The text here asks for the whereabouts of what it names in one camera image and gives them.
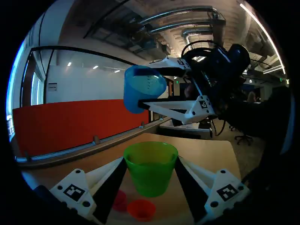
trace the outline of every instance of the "ceiling duct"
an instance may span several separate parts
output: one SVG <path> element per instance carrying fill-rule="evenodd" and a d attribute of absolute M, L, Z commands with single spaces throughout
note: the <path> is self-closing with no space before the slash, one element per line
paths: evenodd
<path fill-rule="evenodd" d="M 190 12 L 211 12 L 213 14 L 213 18 L 216 18 L 216 19 L 219 18 L 219 12 L 212 6 L 188 6 L 188 7 L 183 7 L 183 8 L 172 9 L 169 11 L 161 12 L 154 16 L 150 16 L 148 18 L 144 18 L 143 20 L 138 22 L 138 24 L 145 25 L 145 24 L 148 24 L 152 21 L 155 21 L 155 20 L 158 20 L 161 18 L 175 16 L 175 15 L 181 15 L 181 14 L 190 13 Z"/>
<path fill-rule="evenodd" d="M 213 19 L 214 24 L 220 24 L 225 25 L 226 22 L 223 19 Z M 163 32 L 166 30 L 176 29 L 176 28 L 183 28 L 183 27 L 191 27 L 191 26 L 202 26 L 202 25 L 212 25 L 212 19 L 198 19 L 198 20 L 190 20 L 190 21 L 184 21 L 184 22 L 178 22 L 174 24 L 167 24 L 162 27 L 155 28 L 153 30 L 149 30 L 148 33 L 150 35 Z"/>
<path fill-rule="evenodd" d="M 182 37 L 186 44 L 191 43 L 191 36 L 199 36 L 199 35 L 212 35 L 213 31 L 210 27 L 200 27 L 195 29 L 185 29 L 182 31 Z M 189 50 L 194 49 L 193 45 L 190 45 Z"/>

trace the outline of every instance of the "fluorescent light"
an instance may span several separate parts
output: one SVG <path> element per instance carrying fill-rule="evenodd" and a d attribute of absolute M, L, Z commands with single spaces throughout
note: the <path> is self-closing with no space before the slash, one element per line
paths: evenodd
<path fill-rule="evenodd" d="M 278 67 L 278 68 L 275 68 L 275 69 L 272 68 L 272 69 L 269 69 L 269 70 L 267 70 L 267 71 L 265 70 L 265 71 L 263 71 L 262 73 L 263 73 L 263 74 L 268 74 L 268 73 L 270 73 L 270 72 L 273 72 L 273 71 L 276 71 L 276 70 L 279 70 L 279 69 L 282 69 L 282 67 Z"/>
<path fill-rule="evenodd" d="M 276 68 L 280 68 L 280 69 L 281 69 L 281 65 L 279 65 L 279 66 L 274 66 L 274 67 L 272 67 L 272 68 L 266 69 L 266 70 L 264 70 L 263 72 L 267 72 L 267 71 L 270 71 L 270 70 L 273 70 L 273 69 L 276 69 Z"/>
<path fill-rule="evenodd" d="M 36 104 L 39 104 L 39 92 L 40 92 L 40 79 L 37 82 L 37 91 L 36 91 Z"/>
<path fill-rule="evenodd" d="M 201 59 L 199 59 L 197 62 L 200 62 L 200 61 L 202 61 L 202 60 L 204 60 L 205 59 L 205 56 L 203 56 Z"/>
<path fill-rule="evenodd" d="M 283 65 L 283 63 L 282 63 L 282 61 L 281 61 L 281 58 L 280 58 L 279 53 L 278 53 L 278 50 L 277 50 L 277 48 L 276 48 L 274 42 L 272 41 L 270 35 L 269 35 L 268 32 L 266 31 L 266 29 L 263 27 L 263 25 L 259 22 L 259 20 L 252 14 L 252 12 L 249 11 L 249 9 L 247 9 L 243 4 L 240 4 L 240 6 L 241 6 L 241 7 L 242 7 L 242 8 L 243 8 L 243 9 L 244 9 L 251 17 L 252 17 L 252 19 L 255 20 L 255 22 L 260 26 L 260 28 L 262 29 L 262 31 L 266 34 L 266 36 L 267 36 L 267 38 L 269 39 L 269 41 L 270 41 L 270 43 L 271 43 L 271 45 L 272 45 L 272 47 L 273 47 L 273 49 L 274 49 L 274 51 L 275 51 L 277 57 L 278 57 L 278 60 L 279 60 L 279 62 L 280 62 L 280 64 L 281 64 L 283 74 L 285 74 L 284 65 Z"/>

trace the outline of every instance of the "office chair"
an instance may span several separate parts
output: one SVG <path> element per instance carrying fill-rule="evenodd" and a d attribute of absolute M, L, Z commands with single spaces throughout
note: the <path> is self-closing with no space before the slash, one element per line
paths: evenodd
<path fill-rule="evenodd" d="M 233 131 L 233 129 L 237 129 L 235 126 L 232 126 L 232 125 L 229 125 L 229 129 L 231 130 L 231 131 Z M 235 136 L 234 137 L 234 139 L 235 140 L 237 140 L 238 138 L 240 138 L 239 140 L 238 140 L 238 142 L 237 142 L 237 144 L 238 145 L 240 145 L 240 142 L 242 141 L 242 140 L 246 140 L 247 142 L 248 142 L 248 146 L 250 146 L 251 145 L 251 143 L 253 142 L 253 138 L 251 138 L 250 136 L 247 136 L 246 134 L 244 134 L 244 135 L 238 135 L 238 136 Z"/>
<path fill-rule="evenodd" d="M 232 126 L 232 125 L 229 125 L 229 129 L 231 130 L 231 131 L 233 131 L 233 129 L 237 129 L 235 126 Z"/>
<path fill-rule="evenodd" d="M 240 139 L 238 140 L 238 142 L 237 142 L 238 145 L 240 144 L 240 142 L 241 142 L 242 140 L 246 140 L 246 141 L 248 142 L 248 146 L 250 146 L 251 143 L 253 142 L 253 138 L 251 138 L 250 136 L 247 136 L 246 134 L 244 134 L 244 135 L 239 135 L 239 136 L 235 136 L 235 137 L 234 137 L 235 140 L 237 140 L 238 138 L 240 138 Z"/>

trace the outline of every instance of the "wooden table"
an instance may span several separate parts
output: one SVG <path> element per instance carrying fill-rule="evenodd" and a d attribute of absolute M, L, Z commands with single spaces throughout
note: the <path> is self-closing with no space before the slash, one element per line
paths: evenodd
<path fill-rule="evenodd" d="M 70 163 L 46 169 L 23 171 L 23 176 L 32 188 L 38 184 L 43 184 L 50 189 L 75 168 L 80 168 L 87 173 L 121 157 L 127 146 L 144 141 L 160 141 L 172 144 L 184 159 L 212 172 L 226 168 L 240 179 L 239 167 L 230 142 L 176 138 L 151 133 L 143 133 L 120 145 Z M 194 224 L 175 170 L 168 189 L 159 197 L 145 198 L 141 196 L 135 190 L 128 171 L 125 173 L 120 189 L 126 193 L 128 202 L 142 198 L 154 203 L 156 213 L 149 224 Z M 139 222 L 135 221 L 128 213 L 111 210 L 107 220 L 107 225 L 110 224 L 139 224 Z"/>
<path fill-rule="evenodd" d="M 124 149 L 134 143 L 143 141 L 166 142 L 177 148 L 181 157 L 203 167 L 211 172 L 226 168 L 240 179 L 239 166 L 229 141 L 197 140 L 176 138 L 169 136 L 143 133 L 122 144 L 106 149 L 105 151 L 46 169 L 23 170 L 23 176 L 31 188 L 39 184 L 52 188 L 56 183 L 67 176 L 72 170 L 80 168 L 86 173 L 97 169 L 123 156 Z"/>

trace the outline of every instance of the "wall sign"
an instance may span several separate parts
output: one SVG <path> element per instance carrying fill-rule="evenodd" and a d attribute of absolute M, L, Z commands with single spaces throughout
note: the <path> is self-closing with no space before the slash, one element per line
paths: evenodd
<path fill-rule="evenodd" d="M 48 84 L 48 91 L 50 91 L 50 92 L 57 91 L 57 83 L 49 83 Z"/>

